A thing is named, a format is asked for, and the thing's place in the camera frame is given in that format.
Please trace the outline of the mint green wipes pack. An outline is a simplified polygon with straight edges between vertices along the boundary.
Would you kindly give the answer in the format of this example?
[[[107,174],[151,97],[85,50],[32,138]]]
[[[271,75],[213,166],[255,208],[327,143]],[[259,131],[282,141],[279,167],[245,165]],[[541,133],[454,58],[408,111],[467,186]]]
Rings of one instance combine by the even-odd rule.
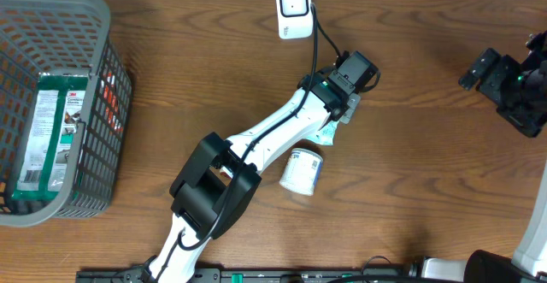
[[[330,121],[321,130],[310,134],[307,140],[325,146],[333,146],[335,132],[338,127],[338,121]]]

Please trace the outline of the white cotton swab tub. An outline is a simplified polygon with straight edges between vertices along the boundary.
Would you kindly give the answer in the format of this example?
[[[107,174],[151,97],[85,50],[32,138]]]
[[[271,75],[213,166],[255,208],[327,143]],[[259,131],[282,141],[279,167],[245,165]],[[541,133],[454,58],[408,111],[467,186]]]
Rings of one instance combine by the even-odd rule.
[[[291,150],[279,184],[290,192],[313,196],[320,176],[323,158],[304,148]]]

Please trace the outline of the red box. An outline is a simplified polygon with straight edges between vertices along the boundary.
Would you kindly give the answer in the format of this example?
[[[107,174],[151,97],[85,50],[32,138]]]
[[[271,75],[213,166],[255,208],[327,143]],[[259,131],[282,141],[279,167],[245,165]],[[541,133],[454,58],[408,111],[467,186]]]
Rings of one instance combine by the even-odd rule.
[[[108,71],[108,74],[106,75],[106,80],[101,82],[101,93],[102,93],[103,99],[106,101],[105,114],[106,114],[106,118],[107,118],[107,122],[109,126],[116,133],[122,133],[123,126],[121,125],[120,120],[116,116],[120,111],[119,111],[119,102],[117,100],[117,96],[115,95],[115,92],[116,92],[115,80],[116,80],[115,75],[112,72]]]

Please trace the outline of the green 3M gloves package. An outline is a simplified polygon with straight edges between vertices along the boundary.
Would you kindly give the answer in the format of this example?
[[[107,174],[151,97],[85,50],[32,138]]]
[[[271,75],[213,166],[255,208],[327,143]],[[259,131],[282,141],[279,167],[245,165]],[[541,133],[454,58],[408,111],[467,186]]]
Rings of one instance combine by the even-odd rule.
[[[65,180],[88,79],[45,74],[39,78],[31,130],[12,198],[49,201]]]

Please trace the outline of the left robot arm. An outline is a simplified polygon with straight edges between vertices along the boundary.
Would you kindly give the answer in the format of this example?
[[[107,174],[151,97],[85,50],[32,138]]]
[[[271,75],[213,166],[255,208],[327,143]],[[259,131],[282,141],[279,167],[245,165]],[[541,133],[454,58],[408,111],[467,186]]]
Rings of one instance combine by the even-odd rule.
[[[246,211],[262,172],[295,143],[340,120],[352,99],[371,91],[379,77],[378,67],[360,52],[345,52],[332,66],[304,76],[289,101],[252,128],[227,139],[204,137],[169,188],[172,227],[141,280],[190,280],[206,244]]]

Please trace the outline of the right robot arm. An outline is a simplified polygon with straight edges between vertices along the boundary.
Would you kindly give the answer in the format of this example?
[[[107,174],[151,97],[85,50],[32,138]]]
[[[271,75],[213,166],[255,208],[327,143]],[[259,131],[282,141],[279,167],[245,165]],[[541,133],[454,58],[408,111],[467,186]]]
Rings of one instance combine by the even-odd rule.
[[[483,94],[496,105],[498,115],[533,139],[546,130],[546,32],[531,34],[526,48],[521,62],[492,48],[484,50],[459,85]],[[410,276],[419,282],[545,282],[546,175],[512,256],[476,250],[465,261],[426,257]]]

